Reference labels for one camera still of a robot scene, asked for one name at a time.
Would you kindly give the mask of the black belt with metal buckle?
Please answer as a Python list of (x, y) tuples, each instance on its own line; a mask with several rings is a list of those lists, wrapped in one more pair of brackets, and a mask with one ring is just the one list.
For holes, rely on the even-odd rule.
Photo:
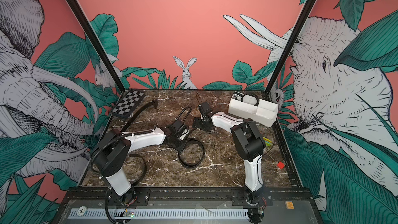
[(259, 97), (253, 93), (243, 93), (235, 91), (232, 99), (254, 106), (258, 106), (260, 103)]

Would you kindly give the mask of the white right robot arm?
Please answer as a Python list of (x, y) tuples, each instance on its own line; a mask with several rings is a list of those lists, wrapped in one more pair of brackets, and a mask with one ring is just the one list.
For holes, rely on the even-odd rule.
[(237, 153), (245, 166), (245, 198), (256, 204), (266, 194), (261, 175), (261, 159), (266, 147), (262, 134), (251, 119), (237, 119), (224, 112), (213, 113), (207, 102), (198, 105), (201, 116), (195, 117), (193, 127), (205, 132), (222, 128), (232, 134)]

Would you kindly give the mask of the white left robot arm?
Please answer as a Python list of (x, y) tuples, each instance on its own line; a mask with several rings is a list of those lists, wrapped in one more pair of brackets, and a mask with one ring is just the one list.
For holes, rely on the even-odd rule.
[(134, 191), (123, 170), (127, 156), (135, 150), (155, 145), (167, 145), (183, 151), (185, 137), (189, 132), (189, 126), (180, 120), (140, 132), (112, 130), (99, 141), (91, 156), (89, 168), (104, 179), (118, 196), (125, 196)]

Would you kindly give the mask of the white divided storage box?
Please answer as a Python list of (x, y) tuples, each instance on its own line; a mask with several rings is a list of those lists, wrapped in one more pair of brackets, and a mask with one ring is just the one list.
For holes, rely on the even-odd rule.
[(260, 99), (259, 105), (254, 106), (231, 98), (228, 113), (244, 119), (250, 118), (266, 127), (271, 127), (277, 119), (278, 105)]

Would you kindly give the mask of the long black belt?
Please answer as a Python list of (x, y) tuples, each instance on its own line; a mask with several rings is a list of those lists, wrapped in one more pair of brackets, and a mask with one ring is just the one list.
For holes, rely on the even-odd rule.
[(155, 109), (158, 107), (158, 100), (152, 100), (151, 102), (142, 106), (136, 113), (128, 120), (128, 122), (124, 125), (124, 127), (120, 130), (121, 132), (125, 132), (130, 125), (136, 120), (136, 118), (147, 108), (153, 106)]

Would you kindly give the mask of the black white checkerboard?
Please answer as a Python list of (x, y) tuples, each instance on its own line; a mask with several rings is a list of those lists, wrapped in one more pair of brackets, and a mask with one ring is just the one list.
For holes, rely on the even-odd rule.
[(144, 91), (129, 89), (121, 100), (112, 109), (111, 115), (123, 119), (129, 118), (134, 110), (139, 106), (144, 99)]

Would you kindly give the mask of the green yellow block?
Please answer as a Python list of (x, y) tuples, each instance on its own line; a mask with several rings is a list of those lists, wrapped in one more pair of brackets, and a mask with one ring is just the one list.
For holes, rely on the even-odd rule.
[(263, 141), (267, 147), (271, 147), (273, 145), (273, 142), (266, 137), (263, 137)]

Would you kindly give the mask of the red cube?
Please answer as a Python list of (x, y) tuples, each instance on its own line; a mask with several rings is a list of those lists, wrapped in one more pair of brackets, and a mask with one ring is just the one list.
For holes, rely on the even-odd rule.
[(278, 162), (277, 166), (282, 170), (285, 167), (285, 164), (282, 162)]

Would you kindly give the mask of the orange warning sticker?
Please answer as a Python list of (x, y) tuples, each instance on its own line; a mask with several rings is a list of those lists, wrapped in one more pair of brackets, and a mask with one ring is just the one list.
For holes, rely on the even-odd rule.
[(285, 204), (287, 209), (294, 209), (294, 204), (292, 201), (286, 201)]

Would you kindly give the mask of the black frame post right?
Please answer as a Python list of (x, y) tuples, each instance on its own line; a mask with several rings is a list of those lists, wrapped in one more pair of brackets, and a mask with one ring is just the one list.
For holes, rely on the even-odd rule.
[(300, 34), (301, 30), (303, 29), (306, 19), (310, 15), (315, 3), (316, 3), (316, 0), (306, 0), (305, 1), (304, 6), (300, 12), (300, 15), (299, 15), (299, 17), (294, 25), (294, 28), (290, 34), (290, 37), (287, 41), (287, 44), (286, 44), (285, 48), (283, 49), (281, 57), (278, 60), (275, 70), (271, 76), (271, 79), (269, 80), (268, 85), (264, 91), (264, 94), (266, 96), (269, 95), (269, 93), (271, 92), (271, 89), (272, 89), (274, 83), (276, 82), (277, 77), (278, 77), (279, 73), (281, 72), (287, 58), (289, 57), (289, 54), (292, 51), (292, 48), (298, 38), (298, 35)]

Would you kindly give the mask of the black frame post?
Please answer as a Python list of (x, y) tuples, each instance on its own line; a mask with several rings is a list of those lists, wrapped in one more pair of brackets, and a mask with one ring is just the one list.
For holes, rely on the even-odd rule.
[(93, 45), (94, 50), (96, 51), (98, 56), (103, 61), (104, 65), (106, 66), (112, 79), (115, 81), (116, 87), (119, 89), (119, 91), (121, 93), (124, 93), (125, 87), (122, 84), (122, 81), (120, 80), (119, 76), (117, 75), (117, 73), (113, 67), (113, 64), (108, 59), (107, 53), (105, 52), (105, 49), (102, 46), (102, 43), (100, 42), (98, 36), (94, 32), (90, 21), (88, 20), (86, 14), (84, 13), (83, 9), (81, 8), (81, 5), (79, 4), (79, 2), (77, 0), (66, 0), (66, 2), (68, 3), (69, 7), (71, 8), (72, 12), (74, 13), (79, 24), (83, 28), (84, 33), (87, 35), (90, 43)]
[(286, 44), (285, 48), (283, 49), (281, 57), (278, 60), (275, 70), (271, 76), (271, 79), (269, 80), (268, 85), (264, 91), (264, 94), (266, 96), (269, 95), (269, 93), (271, 92), (271, 89), (272, 89), (274, 83), (276, 82), (277, 77), (278, 77), (279, 73), (281, 72), (287, 58), (289, 57), (289, 54), (292, 51), (292, 48), (298, 38), (298, 35), (300, 34), (301, 30), (303, 29), (306, 19), (310, 15), (315, 3), (316, 3), (316, 0), (306, 0), (305, 1), (304, 6), (300, 12), (300, 15), (299, 15), (299, 17), (294, 25), (294, 28), (290, 34), (290, 37), (287, 41), (287, 44)]

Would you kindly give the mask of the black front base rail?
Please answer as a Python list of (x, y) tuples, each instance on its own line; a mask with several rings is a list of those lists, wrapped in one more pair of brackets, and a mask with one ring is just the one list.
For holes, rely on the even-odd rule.
[[(110, 205), (126, 206), (125, 202), (114, 192), (106, 196), (107, 187), (76, 187), (70, 189), (61, 205), (66, 206), (72, 201), (102, 202), (108, 200)], [(154, 200), (199, 200), (229, 201), (234, 206), (251, 206), (243, 187), (135, 187), (132, 197), (133, 206), (148, 206)], [(313, 195), (308, 188), (269, 188), (268, 194), (257, 201), (260, 205), (270, 206), (277, 201), (307, 201), (316, 206)]]

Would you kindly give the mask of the black frame post left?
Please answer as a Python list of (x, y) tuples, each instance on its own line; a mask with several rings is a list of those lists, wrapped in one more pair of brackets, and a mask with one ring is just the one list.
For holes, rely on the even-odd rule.
[(66, 2), (68, 3), (69, 7), (71, 8), (72, 12), (74, 13), (79, 24), (83, 28), (84, 33), (87, 35), (90, 43), (93, 45), (94, 50), (96, 51), (98, 56), (103, 61), (104, 65), (106, 66), (112, 79), (115, 81), (116, 87), (119, 89), (119, 91), (121, 93), (124, 93), (125, 87), (122, 84), (122, 81), (120, 80), (119, 76), (117, 75), (117, 73), (113, 67), (113, 64), (108, 59), (107, 53), (105, 52), (105, 49), (102, 46), (102, 43), (100, 42), (98, 36), (94, 32), (90, 21), (88, 20), (86, 14), (84, 13), (83, 9), (81, 8), (81, 5), (79, 4), (79, 2), (77, 0), (66, 0)]

